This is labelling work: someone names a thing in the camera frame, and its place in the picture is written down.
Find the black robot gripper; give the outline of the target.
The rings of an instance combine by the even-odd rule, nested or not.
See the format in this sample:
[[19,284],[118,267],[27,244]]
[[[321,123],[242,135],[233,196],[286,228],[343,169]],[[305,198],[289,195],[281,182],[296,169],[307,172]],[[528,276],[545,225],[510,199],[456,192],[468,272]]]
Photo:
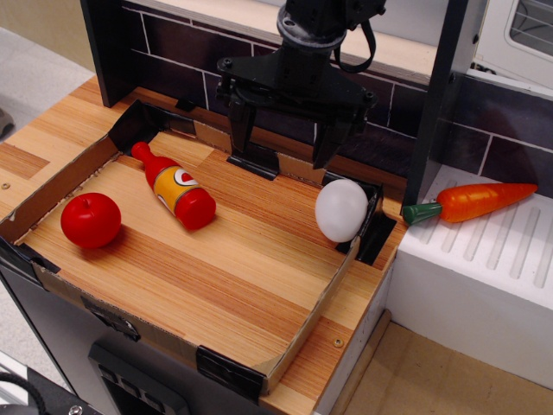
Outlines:
[[258,56],[224,57],[217,62],[217,95],[229,108],[232,147],[244,152],[257,111],[315,122],[312,162],[326,168],[350,130],[377,104],[377,95],[348,79],[329,56],[291,46]]

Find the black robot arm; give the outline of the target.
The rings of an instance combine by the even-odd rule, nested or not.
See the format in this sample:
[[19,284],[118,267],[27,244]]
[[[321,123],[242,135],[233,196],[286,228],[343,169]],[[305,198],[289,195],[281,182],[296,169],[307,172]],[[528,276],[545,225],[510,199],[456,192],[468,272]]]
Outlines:
[[341,45],[347,31],[361,28],[375,54],[370,20],[384,12],[383,1],[288,1],[277,15],[278,50],[220,59],[217,95],[229,108],[233,149],[246,149],[257,110],[264,109],[315,122],[312,163],[327,167],[343,143],[364,130],[377,102],[374,93],[346,78],[365,71],[372,59],[346,64]]

